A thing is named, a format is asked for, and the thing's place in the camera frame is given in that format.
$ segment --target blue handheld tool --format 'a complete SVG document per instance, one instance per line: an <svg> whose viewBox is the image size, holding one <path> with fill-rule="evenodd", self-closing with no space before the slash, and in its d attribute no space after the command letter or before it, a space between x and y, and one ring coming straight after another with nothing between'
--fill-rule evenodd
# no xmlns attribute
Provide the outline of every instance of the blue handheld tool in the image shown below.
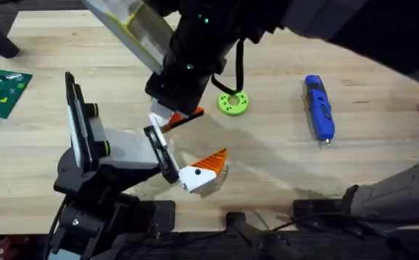
<svg viewBox="0 0 419 260"><path fill-rule="evenodd" d="M321 142L330 142L334 136L334 123L332 107L328 102L327 91L319 76L308 75L304 79L307 87L309 112L316 131L317 139Z"/></svg>

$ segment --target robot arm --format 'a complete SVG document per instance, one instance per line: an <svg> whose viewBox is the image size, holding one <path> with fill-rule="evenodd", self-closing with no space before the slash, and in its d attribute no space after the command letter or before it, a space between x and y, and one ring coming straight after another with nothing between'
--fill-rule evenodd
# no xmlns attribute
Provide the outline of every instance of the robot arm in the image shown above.
<svg viewBox="0 0 419 260"><path fill-rule="evenodd" d="M146 2L162 16L182 15L163 72L154 73L145 89L172 111L194 111L210 77L222 73L224 56L235 42L258 43L277 27L348 48L419 81L419 1ZM243 87L243 67L237 68L237 87Z"/></svg>

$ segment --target white block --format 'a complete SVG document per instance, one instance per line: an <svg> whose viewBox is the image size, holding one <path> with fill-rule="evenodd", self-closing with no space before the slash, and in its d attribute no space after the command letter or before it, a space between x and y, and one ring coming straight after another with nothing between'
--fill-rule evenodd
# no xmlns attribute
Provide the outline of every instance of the white block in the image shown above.
<svg viewBox="0 0 419 260"><path fill-rule="evenodd" d="M179 171L179 182L189 192L194 192L216 179L216 177L216 173L213 170L193 166L186 166Z"/></svg>

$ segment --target black wire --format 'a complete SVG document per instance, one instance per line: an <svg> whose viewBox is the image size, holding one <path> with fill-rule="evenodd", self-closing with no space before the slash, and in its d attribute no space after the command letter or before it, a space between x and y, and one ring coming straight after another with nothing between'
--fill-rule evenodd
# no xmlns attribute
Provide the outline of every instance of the black wire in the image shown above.
<svg viewBox="0 0 419 260"><path fill-rule="evenodd" d="M315 213L315 214L309 214L303 217L299 217L296 219L293 219L291 222L285 223L283 225L280 225L276 228L272 228L272 231L278 231L283 228L286 228L288 226L294 225L297 222L301 222L304 220L308 220L315 217L341 217L342 219L346 220L362 220L365 222L371 222L371 223L380 223L380 224L419 224L419 218L385 218L385 219L379 219L374 217L361 217L351 214L345 214L345 213L334 213L334 212L324 212L324 213Z"/></svg>
<svg viewBox="0 0 419 260"><path fill-rule="evenodd" d="M287 222L283 225L280 225L276 228L271 229L271 231L278 231L281 230L283 228L286 228L288 226L294 225L296 223L298 223L299 225L302 224L302 226L304 226L305 228L310 228L313 230L318 230L321 232L326 232L327 230L321 228L321 227L315 227L313 224L310 225L304 225L304 223L306 223L304 220L309 219L309 218L315 218L315 217L342 217L342 218L347 218L348 220L352 220L353 224L356 224L358 227L360 227L364 232L366 233L370 233L372 235L375 235L377 237L383 238L386 241L386 244L388 245L388 247L394 251L401 251L403 252L406 257L408 259L412 259L413 258L413 253L411 250L409 250L409 248L407 248L401 241L399 238L392 238L389 236L389 234L383 230L380 230L372 225L369 225L367 222L375 222L375 223L397 223L397 224L401 224L401 223L408 223L408 224L419 224L419 218L409 218L409 219L374 219L374 218L370 218L370 217L361 217L361 216L355 216L355 215L350 215L350 214L343 214L343 213L317 213L317 214L309 214L306 215L304 217L299 217L297 219L293 219L290 222Z"/></svg>
<svg viewBox="0 0 419 260"><path fill-rule="evenodd" d="M241 38L237 42L237 51L236 51L236 90L232 90L229 87L226 87L223 83L219 82L214 75L211 76L211 83L216 86L221 91L229 94L235 95L243 90L243 82L244 82L244 75L243 75L243 43L245 42L245 38Z"/></svg>
<svg viewBox="0 0 419 260"><path fill-rule="evenodd" d="M62 201L62 203L60 203L60 207L57 210L56 216L52 220L51 228L49 229L48 236L46 237L46 241L44 242L43 260L47 260L47 258L48 258L48 255L49 255L49 242L52 239L53 232L56 229L57 222L59 221L60 215L62 214L62 210L67 205L67 203L68 203L68 198L67 198L67 196L65 196L64 197L64 200Z"/></svg>
<svg viewBox="0 0 419 260"><path fill-rule="evenodd" d="M212 233L212 234L209 234L209 235L203 235L199 238L194 238L192 240L188 240L188 241L184 241L184 242L172 242L172 243L167 243L167 244L164 244L164 245L142 244L141 246L148 247L148 248L154 248L154 249L167 248L167 247L188 246L188 245L190 245L192 243L195 243L195 242L198 242L198 241L203 241L203 240L206 240L206 239L209 239L209 238L214 238L214 237L217 237L217 236L220 236L220 235L224 235L225 232L226 231L224 230L224 231L220 231L220 232L217 232L217 233Z"/></svg>

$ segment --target wooden tabletop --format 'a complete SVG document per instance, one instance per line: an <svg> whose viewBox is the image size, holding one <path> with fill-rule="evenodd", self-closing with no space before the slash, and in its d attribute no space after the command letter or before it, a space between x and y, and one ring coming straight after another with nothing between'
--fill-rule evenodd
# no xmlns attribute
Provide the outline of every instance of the wooden tabletop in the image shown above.
<svg viewBox="0 0 419 260"><path fill-rule="evenodd" d="M176 25L177 16L168 19ZM62 199L53 191L69 147L64 72L98 103L104 126L142 133L150 71L88 11L20 12L9 33L22 49L0 69L33 74L7 120L0 120L0 233L47 233ZM341 197L355 183L380 181L419 162L419 84L320 40L278 30L245 43L246 114L218 111L211 84L204 117L167 135L183 166L228 148L228 169L204 194L155 176L127 192L177 203L176 229L218 230L229 211L265 228L291 213L294 199ZM235 85L235 55L221 81ZM318 74L332 104L333 148L314 141L303 79Z"/></svg>

